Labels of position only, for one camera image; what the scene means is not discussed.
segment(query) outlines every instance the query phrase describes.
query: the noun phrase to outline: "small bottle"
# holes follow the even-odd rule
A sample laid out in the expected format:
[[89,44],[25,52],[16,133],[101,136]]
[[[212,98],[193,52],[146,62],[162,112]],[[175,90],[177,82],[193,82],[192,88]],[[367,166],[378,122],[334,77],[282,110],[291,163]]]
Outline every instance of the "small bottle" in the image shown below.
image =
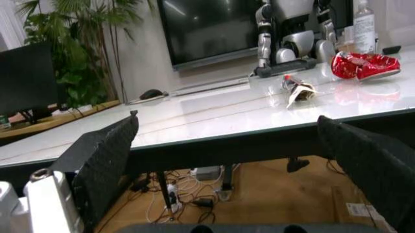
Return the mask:
[[354,15],[354,43],[358,53],[375,53],[375,14],[368,0],[359,0]]

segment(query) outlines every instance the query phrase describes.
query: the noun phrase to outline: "white table top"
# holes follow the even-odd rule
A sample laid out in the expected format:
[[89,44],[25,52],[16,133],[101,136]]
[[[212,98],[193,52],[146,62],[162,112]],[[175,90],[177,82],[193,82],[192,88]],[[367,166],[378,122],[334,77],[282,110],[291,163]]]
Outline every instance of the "white table top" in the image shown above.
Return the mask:
[[157,146],[234,133],[255,132],[316,122],[320,115],[339,119],[415,108],[415,46],[399,54],[402,72],[368,80],[341,80],[328,64],[294,73],[320,92],[287,109],[282,76],[251,78],[249,84],[120,105],[69,124],[0,147],[0,167],[59,157],[82,134],[99,130],[138,110],[139,130],[133,148]]

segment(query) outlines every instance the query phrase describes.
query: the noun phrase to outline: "crumpled red wrapper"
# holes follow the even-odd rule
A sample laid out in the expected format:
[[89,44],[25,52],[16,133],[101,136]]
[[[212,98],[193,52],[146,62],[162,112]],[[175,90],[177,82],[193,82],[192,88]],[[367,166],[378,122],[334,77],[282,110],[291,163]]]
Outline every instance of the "crumpled red wrapper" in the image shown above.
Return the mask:
[[396,58],[381,54],[339,52],[331,62],[331,70],[343,79],[363,80],[398,73],[400,63]]

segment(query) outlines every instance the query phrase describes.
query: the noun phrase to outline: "black screen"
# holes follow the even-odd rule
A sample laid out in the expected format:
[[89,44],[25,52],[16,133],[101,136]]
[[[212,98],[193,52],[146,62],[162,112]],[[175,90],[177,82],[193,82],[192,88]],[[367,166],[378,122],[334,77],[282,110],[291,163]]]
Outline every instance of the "black screen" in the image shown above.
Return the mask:
[[[332,0],[336,28],[351,25],[351,0]],[[257,47],[259,0],[158,0],[173,65]],[[319,31],[315,12],[307,30]]]
[[57,89],[49,44],[0,53],[0,114],[52,103],[57,103]]

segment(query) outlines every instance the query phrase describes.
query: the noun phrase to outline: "humanoid robot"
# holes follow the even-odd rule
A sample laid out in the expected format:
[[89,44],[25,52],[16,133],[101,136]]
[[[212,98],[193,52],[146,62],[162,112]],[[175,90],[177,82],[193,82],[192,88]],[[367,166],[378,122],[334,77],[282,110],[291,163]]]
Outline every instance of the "humanoid robot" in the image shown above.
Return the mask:
[[[260,1],[263,5],[255,15],[259,30],[257,75],[269,77],[278,64],[288,65],[306,55],[319,63],[335,55],[336,33],[330,18],[330,0]],[[317,7],[321,40],[315,40],[314,32],[305,29],[314,6]]]

